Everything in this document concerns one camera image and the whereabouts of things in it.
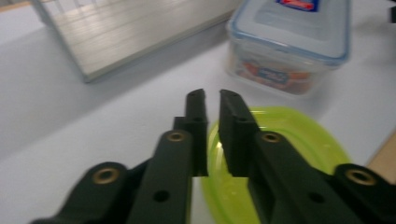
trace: white table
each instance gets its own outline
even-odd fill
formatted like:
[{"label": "white table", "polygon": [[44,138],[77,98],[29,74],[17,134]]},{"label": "white table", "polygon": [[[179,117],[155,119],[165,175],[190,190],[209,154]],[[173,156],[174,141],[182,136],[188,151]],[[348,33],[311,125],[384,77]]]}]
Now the white table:
[{"label": "white table", "polygon": [[[182,116],[184,97],[204,88],[207,114],[219,90],[249,105],[287,105],[322,124],[354,162],[365,164],[396,125],[396,25],[387,1],[353,2],[352,55],[317,94],[289,100],[230,78],[224,23],[84,84],[30,7],[0,14],[0,217],[3,224],[49,217],[97,163],[129,167],[150,157]],[[194,184],[192,223],[213,223]]]}]

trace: yellow-green lid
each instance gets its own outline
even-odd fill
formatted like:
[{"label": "yellow-green lid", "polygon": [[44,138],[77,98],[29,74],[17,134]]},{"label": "yellow-green lid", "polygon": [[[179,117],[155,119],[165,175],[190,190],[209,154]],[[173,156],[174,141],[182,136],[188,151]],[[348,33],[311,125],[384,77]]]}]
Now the yellow-green lid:
[{"label": "yellow-green lid", "polygon": [[[306,115],[281,106],[250,108],[260,128],[283,134],[315,168],[332,174],[338,164],[349,159],[340,145]],[[232,177],[225,164],[218,124],[208,142],[209,177],[202,178],[206,202],[218,224],[260,224],[247,188],[246,178]]]}]

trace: blue container lid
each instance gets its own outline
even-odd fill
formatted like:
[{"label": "blue container lid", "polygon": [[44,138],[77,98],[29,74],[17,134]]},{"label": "blue container lid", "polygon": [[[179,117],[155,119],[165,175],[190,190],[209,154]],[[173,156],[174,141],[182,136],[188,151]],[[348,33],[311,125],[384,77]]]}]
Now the blue container lid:
[{"label": "blue container lid", "polygon": [[350,0],[247,0],[230,35],[326,64],[349,54]]}]

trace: clear plastic container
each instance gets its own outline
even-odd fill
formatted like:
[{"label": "clear plastic container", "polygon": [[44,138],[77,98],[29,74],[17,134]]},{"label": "clear plastic container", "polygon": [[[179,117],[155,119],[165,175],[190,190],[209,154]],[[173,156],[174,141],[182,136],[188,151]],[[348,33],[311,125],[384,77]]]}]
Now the clear plastic container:
[{"label": "clear plastic container", "polygon": [[247,0],[229,21],[228,72],[307,95],[349,54],[350,0]]}]

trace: printed label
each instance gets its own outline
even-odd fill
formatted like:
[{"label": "printed label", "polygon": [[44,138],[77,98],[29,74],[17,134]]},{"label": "printed label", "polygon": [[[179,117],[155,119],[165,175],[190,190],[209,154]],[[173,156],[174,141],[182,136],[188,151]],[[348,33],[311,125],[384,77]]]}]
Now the printed label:
[{"label": "printed label", "polygon": [[274,71],[268,68],[260,68],[259,77],[268,79],[278,84],[286,84],[289,80],[289,75],[287,73]]},{"label": "printed label", "polygon": [[285,7],[292,7],[301,11],[317,12],[319,0],[276,0]]}]

